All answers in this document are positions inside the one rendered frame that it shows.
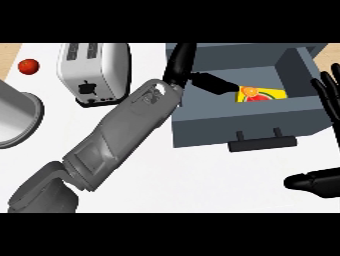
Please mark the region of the grey open drawer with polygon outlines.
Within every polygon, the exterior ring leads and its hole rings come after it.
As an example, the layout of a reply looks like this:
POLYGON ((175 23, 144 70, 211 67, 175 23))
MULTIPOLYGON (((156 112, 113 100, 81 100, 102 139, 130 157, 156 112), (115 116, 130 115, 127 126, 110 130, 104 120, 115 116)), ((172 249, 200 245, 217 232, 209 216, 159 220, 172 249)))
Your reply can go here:
POLYGON ((288 98, 237 103, 233 92, 215 95, 184 87, 181 105, 171 115, 172 146, 227 144, 236 132, 245 139, 307 136, 330 126, 310 80, 319 77, 313 58, 322 43, 200 43, 193 70, 240 86, 274 88, 288 98))

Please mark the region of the silver toaster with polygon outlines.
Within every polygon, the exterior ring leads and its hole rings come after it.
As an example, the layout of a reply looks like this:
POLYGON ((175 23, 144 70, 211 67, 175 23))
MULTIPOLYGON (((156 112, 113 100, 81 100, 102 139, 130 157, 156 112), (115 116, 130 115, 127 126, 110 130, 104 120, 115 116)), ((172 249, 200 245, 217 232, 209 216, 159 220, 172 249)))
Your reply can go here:
POLYGON ((130 93, 127 43, 63 43, 56 74, 81 107, 118 104, 130 93))

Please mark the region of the yellow fruit-print box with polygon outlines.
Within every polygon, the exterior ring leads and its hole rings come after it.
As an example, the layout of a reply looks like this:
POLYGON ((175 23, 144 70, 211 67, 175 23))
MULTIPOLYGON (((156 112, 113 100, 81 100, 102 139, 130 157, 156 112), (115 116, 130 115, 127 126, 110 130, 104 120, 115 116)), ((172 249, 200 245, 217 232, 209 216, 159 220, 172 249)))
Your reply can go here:
POLYGON ((251 86, 240 86, 236 92, 236 102, 257 102, 267 100, 286 99, 286 92, 280 89, 273 88, 258 88, 251 86))

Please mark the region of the red tomato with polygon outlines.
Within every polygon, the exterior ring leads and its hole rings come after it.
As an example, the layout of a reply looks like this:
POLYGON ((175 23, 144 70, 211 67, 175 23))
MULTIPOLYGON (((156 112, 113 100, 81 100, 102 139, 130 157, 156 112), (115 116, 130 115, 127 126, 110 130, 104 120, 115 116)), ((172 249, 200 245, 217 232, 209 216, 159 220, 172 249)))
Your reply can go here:
POLYGON ((34 59, 23 59, 17 63, 17 70, 25 75, 35 74, 38 69, 39 69, 39 64, 38 64, 38 61, 34 59))

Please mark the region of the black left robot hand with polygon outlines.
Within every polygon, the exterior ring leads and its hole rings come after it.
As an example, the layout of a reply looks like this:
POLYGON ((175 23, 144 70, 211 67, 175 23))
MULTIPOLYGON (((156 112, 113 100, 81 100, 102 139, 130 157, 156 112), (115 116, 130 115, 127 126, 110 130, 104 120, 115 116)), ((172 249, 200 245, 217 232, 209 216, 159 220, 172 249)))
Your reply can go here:
POLYGON ((209 73, 199 73, 192 71, 195 53, 195 43, 175 44, 166 61, 162 81, 166 84, 174 84, 180 87, 184 87, 186 83, 190 83, 195 87, 215 95, 221 95, 228 92, 237 92, 239 86, 234 83, 227 82, 209 73))

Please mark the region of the grey cylindrical cup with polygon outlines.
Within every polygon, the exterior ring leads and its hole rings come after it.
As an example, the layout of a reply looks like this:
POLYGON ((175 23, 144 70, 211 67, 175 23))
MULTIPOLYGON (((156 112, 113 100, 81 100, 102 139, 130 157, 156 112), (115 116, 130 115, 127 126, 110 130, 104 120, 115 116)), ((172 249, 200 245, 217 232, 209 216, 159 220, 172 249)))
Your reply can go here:
POLYGON ((38 128, 44 116, 39 98, 19 92, 0 80, 0 149, 22 143, 38 128))

